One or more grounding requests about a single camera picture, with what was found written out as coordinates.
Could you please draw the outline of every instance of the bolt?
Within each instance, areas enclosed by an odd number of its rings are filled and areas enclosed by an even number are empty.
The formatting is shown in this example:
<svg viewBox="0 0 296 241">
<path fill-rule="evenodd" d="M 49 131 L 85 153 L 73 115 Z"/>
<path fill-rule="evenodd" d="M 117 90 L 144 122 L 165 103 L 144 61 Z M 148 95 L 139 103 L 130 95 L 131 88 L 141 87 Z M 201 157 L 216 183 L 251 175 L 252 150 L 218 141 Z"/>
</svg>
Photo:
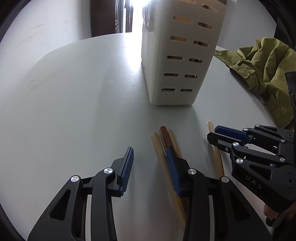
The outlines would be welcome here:
<svg viewBox="0 0 296 241">
<path fill-rule="evenodd" d="M 229 182 L 229 178 L 228 177 L 222 177 L 221 181 L 224 183 L 228 183 Z"/>
<path fill-rule="evenodd" d="M 77 182 L 79 180 L 79 176 L 73 176 L 71 177 L 71 182 Z"/>
<path fill-rule="evenodd" d="M 104 173 L 106 173 L 106 174 L 110 174 L 110 173 L 112 173 L 112 172 L 113 172 L 113 169 L 110 168 L 110 167 L 104 169 Z"/>
<path fill-rule="evenodd" d="M 241 158 L 238 158 L 238 159 L 237 159 L 237 163 L 238 163 L 238 164 L 242 164 L 242 163 L 243 163 L 243 160 L 242 160 Z"/>
<path fill-rule="evenodd" d="M 193 168 L 190 168 L 190 169 L 188 169 L 188 173 L 191 175 L 194 175 L 194 174 L 196 174 L 196 170 Z"/>
</svg>

